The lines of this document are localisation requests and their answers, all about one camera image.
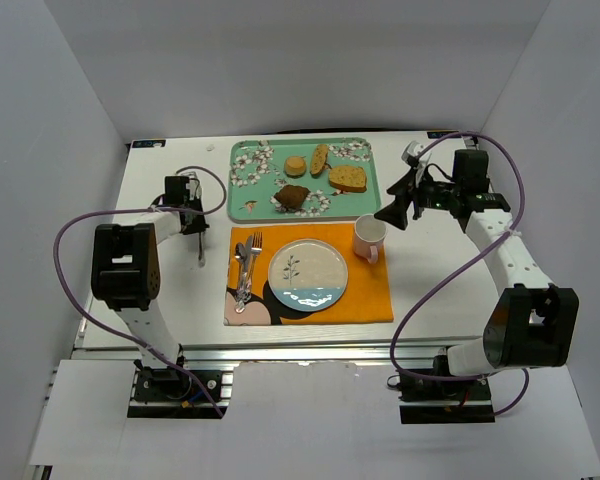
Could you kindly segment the metal serving tongs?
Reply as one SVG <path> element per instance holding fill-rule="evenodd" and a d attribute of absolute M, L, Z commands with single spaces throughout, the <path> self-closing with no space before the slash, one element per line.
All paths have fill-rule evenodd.
<path fill-rule="evenodd" d="M 194 209 L 203 211 L 202 206 L 202 197 L 200 199 L 194 199 Z M 196 228 L 198 230 L 198 266 L 203 268 L 206 264 L 206 256 L 205 256 L 205 233 L 208 228 L 208 224 L 206 223 L 205 217 L 203 215 L 198 215 L 195 219 Z"/>

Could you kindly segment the narrow seeded bread slice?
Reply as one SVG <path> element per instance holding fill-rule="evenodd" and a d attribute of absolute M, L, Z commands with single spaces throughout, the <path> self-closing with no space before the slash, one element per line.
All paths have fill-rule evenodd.
<path fill-rule="evenodd" d="M 313 177 L 319 176 L 326 168 L 329 154 L 329 147 L 326 144 L 318 144 L 311 157 L 310 174 Z"/>

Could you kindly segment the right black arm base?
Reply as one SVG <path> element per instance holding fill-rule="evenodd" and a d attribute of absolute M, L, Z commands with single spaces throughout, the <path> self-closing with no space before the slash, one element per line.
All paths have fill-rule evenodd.
<path fill-rule="evenodd" d="M 486 380 L 432 381 L 398 373 L 386 386 L 399 394 L 403 425 L 486 424 L 495 422 Z"/>

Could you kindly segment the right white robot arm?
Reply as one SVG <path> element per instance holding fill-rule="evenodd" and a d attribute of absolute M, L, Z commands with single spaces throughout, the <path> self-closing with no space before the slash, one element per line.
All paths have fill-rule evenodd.
<path fill-rule="evenodd" d="M 447 348 L 427 379 L 469 381 L 504 369 L 564 365 L 579 298 L 541 270 L 516 234 L 508 202 L 490 189 L 487 153 L 455 151 L 452 173 L 441 181 L 428 171 L 423 144 L 411 142 L 402 159 L 409 170 L 388 189 L 394 200 L 375 213 L 375 219 L 403 230 L 409 209 L 413 219 L 425 209 L 449 212 L 479 249 L 499 294 L 482 336 Z"/>

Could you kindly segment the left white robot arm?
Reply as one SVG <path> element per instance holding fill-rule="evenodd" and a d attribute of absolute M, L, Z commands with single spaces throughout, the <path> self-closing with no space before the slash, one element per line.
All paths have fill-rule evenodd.
<path fill-rule="evenodd" d="M 174 235 L 192 235 L 197 240 L 198 265 L 205 265 L 208 224 L 201 214 L 198 177 L 166 177 L 163 205 L 166 211 L 152 211 L 136 224 L 101 224 L 94 235 L 92 293 L 120 316 L 133 337 L 144 342 L 139 347 L 143 369 L 166 368 L 182 355 L 157 303 L 161 287 L 158 245 Z"/>

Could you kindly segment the large seeded bread slice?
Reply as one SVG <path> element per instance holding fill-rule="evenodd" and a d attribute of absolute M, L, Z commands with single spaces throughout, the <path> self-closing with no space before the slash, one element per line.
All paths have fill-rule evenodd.
<path fill-rule="evenodd" d="M 341 165 L 329 170 L 329 184 L 344 192 L 364 193 L 367 190 L 367 176 L 361 167 Z"/>

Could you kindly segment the round bread bun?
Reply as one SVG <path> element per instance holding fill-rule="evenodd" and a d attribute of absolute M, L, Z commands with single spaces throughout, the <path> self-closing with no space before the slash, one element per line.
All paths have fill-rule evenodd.
<path fill-rule="evenodd" d="M 288 177 L 298 178 L 306 173 L 307 165 L 304 156 L 290 156 L 284 162 L 284 172 Z"/>

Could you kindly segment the pink white mug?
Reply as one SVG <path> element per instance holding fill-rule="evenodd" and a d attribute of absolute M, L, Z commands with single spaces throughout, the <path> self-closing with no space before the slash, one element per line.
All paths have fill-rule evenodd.
<path fill-rule="evenodd" d="M 386 224 L 376 219 L 374 215 L 360 216 L 354 223 L 354 253 L 369 264 L 376 264 L 386 234 Z"/>

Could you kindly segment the right blue table label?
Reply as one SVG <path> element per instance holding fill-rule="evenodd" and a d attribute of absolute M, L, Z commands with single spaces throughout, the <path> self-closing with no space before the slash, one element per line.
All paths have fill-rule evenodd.
<path fill-rule="evenodd" d="M 455 134 L 455 131 L 451 131 L 451 130 L 431 130 L 431 131 L 427 131 L 426 135 L 429 139 L 432 140 L 436 140 L 436 139 L 440 139 L 442 137 L 445 137 L 447 135 L 451 135 L 451 134 Z"/>

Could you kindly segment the blue table label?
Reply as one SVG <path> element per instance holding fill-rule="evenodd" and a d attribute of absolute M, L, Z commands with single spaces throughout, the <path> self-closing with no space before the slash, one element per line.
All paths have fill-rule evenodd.
<path fill-rule="evenodd" d="M 429 139 L 432 140 L 436 140 L 436 139 L 440 139 L 442 137 L 445 137 L 447 135 L 451 135 L 451 134 L 455 134 L 455 131 L 451 131 L 451 130 L 431 130 L 431 131 L 427 131 L 426 135 Z"/>
<path fill-rule="evenodd" d="M 131 143 L 131 147 L 133 149 L 163 148 L 165 145 L 166 145 L 165 139 L 135 140 Z"/>

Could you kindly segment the left blue table label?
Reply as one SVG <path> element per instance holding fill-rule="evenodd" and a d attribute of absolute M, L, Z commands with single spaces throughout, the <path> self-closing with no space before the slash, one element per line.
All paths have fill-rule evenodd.
<path fill-rule="evenodd" d="M 131 147 L 133 149 L 163 148 L 165 145 L 166 145 L 165 139 L 135 140 L 131 143 Z"/>

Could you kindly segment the teal floral tray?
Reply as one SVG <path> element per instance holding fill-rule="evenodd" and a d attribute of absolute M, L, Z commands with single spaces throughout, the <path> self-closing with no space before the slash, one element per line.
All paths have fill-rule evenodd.
<path fill-rule="evenodd" d="M 305 171 L 291 176 L 285 162 L 301 157 L 311 164 L 317 151 L 326 153 L 326 168 L 318 176 Z M 331 168 L 359 167 L 366 176 L 366 190 L 348 192 L 330 184 Z M 283 207 L 275 194 L 286 186 L 304 187 L 308 194 L 296 210 Z M 381 194 L 371 144 L 361 137 L 243 140 L 230 154 L 228 178 L 229 217 L 237 223 L 355 219 L 381 206 Z"/>

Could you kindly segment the silver knife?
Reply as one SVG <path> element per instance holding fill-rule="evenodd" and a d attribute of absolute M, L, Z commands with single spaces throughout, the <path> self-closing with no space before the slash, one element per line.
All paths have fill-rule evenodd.
<path fill-rule="evenodd" d="M 252 243 L 252 239 L 253 236 L 250 235 L 245 243 L 242 243 L 245 245 L 246 247 L 246 251 L 247 251 L 247 260 L 245 262 L 245 270 L 244 270 L 244 274 L 243 274 L 243 279 L 244 279 L 244 284 L 243 284 L 243 294 L 245 293 L 245 280 L 246 280 L 246 276 L 247 276 L 247 270 L 249 268 L 249 261 L 250 261 L 250 247 L 251 247 L 251 243 Z"/>

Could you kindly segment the silver fork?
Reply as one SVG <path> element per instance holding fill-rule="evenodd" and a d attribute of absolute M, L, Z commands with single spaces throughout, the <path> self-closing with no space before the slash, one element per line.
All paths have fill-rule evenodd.
<path fill-rule="evenodd" d="M 253 234 L 253 239 L 250 247 L 250 261 L 249 268 L 247 270 L 247 276 L 245 280 L 245 293 L 247 297 L 251 296 L 252 290 L 252 282 L 253 282 L 253 274 L 255 270 L 255 263 L 257 258 L 262 252 L 263 247 L 263 233 L 261 231 L 256 231 Z"/>

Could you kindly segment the blue white ceramic plate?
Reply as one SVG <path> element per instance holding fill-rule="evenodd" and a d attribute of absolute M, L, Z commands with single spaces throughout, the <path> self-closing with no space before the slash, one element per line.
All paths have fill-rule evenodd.
<path fill-rule="evenodd" d="M 313 313 L 333 306 L 348 285 L 343 255 L 317 239 L 301 239 L 281 247 L 272 257 L 267 281 L 284 306 Z"/>

